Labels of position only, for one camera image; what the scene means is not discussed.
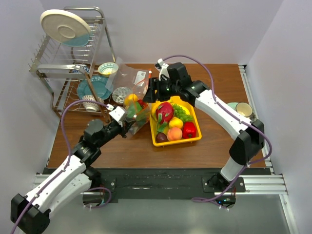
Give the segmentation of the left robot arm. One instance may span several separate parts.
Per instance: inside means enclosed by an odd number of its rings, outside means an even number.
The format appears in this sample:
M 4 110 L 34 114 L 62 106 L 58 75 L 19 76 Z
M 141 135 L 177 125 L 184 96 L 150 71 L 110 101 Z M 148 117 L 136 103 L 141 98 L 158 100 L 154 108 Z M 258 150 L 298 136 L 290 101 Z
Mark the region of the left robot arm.
M 133 121 L 113 120 L 104 125 L 91 120 L 79 143 L 69 151 L 66 160 L 40 185 L 26 195 L 11 200 L 10 219 L 13 229 L 26 234 L 43 233 L 56 213 L 82 192 L 96 191 L 101 186 L 100 173 L 91 164 L 100 156 L 100 148 L 117 135 L 126 137 Z

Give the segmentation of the green bell pepper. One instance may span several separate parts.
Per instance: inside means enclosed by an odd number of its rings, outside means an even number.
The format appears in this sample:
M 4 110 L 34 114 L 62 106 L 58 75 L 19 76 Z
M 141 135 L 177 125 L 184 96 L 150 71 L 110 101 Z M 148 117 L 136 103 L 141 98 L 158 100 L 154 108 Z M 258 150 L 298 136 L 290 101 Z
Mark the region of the green bell pepper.
M 144 107 L 142 108 L 141 105 L 136 101 L 131 103 L 127 109 L 127 118 L 135 119 L 136 121 L 146 122 L 150 115 L 150 108 Z

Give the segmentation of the orange zip top bag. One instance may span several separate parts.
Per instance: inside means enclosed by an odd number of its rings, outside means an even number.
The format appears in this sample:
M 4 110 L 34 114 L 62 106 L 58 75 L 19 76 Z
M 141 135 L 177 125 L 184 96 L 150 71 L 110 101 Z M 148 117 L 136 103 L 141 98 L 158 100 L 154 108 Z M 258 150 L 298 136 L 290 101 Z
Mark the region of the orange zip top bag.
M 126 122 L 131 123 L 128 135 L 133 137 L 149 121 L 150 104 L 143 100 L 148 89 L 148 78 L 136 80 L 126 92 L 123 107 L 126 109 Z

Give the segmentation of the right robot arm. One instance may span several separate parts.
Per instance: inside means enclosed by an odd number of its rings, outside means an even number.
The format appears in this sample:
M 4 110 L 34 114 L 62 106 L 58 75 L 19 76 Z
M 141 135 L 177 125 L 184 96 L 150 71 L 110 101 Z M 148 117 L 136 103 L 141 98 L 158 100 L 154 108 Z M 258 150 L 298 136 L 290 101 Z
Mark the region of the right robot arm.
M 178 62 L 168 65 L 159 59 L 155 67 L 159 76 L 149 79 L 143 101 L 162 101 L 156 111 L 158 127 L 163 128 L 169 123 L 173 111 L 168 100 L 178 96 L 182 101 L 209 115 L 234 140 L 229 150 L 230 157 L 214 180 L 220 190 L 229 191 L 243 168 L 263 148 L 264 124 L 260 120 L 251 122 L 249 118 L 231 109 L 202 81 L 192 81 L 184 64 Z

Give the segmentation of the yellow lemon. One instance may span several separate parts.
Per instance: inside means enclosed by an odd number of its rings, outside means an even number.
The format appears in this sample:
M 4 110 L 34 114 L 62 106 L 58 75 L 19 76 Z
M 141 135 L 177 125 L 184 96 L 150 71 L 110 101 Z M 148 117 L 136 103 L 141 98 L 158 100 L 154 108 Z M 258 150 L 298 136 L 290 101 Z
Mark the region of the yellow lemon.
M 124 105 L 129 106 L 131 103 L 138 101 L 138 97 L 136 94 L 129 94 L 125 99 L 124 99 Z

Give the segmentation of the yellow plastic tray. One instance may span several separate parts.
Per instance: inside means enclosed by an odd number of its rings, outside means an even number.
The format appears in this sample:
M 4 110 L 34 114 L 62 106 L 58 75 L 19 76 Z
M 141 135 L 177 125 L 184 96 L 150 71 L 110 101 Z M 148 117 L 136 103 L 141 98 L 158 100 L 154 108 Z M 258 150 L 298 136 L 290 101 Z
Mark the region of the yellow plastic tray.
M 157 131 L 157 127 L 156 127 L 156 124 L 157 124 L 157 121 L 155 121 L 152 116 L 150 115 L 150 120 L 149 120 L 149 123 L 150 123 L 150 128 L 151 128 L 151 133 L 152 133 L 152 141 L 153 141 L 153 145 L 156 146 L 156 147 L 164 147 L 164 146 L 167 146 L 167 145 L 175 145 L 175 144 L 181 144 L 181 143 L 186 143 L 186 142 L 193 142 L 193 141 L 198 141 L 202 138 L 202 134 L 201 134 L 201 131 L 200 131 L 200 128 L 199 128 L 199 124 L 198 124 L 198 121 L 197 121 L 197 118 L 196 118 L 196 114 L 195 114 L 195 111 L 194 111 L 194 108 L 192 105 L 190 105 L 189 103 L 185 102 L 185 101 L 182 101 L 180 99 L 179 96 L 173 96 L 169 99 L 170 102 L 173 102 L 173 103 L 176 103 L 176 104 L 180 104 L 180 105 L 184 105 L 191 113 L 191 115 L 193 116 L 194 120 L 191 121 L 194 123 L 195 127 L 196 127 L 196 137 L 194 138 L 188 138 L 188 139 L 184 139 L 182 138 L 181 140 L 176 140 L 176 141 L 167 141 L 167 142 L 164 142 L 164 143 L 157 143 L 156 142 L 156 135 L 158 133 Z M 169 124 L 165 127 L 165 129 L 163 130 L 163 133 L 167 135 L 167 132 L 169 130 Z

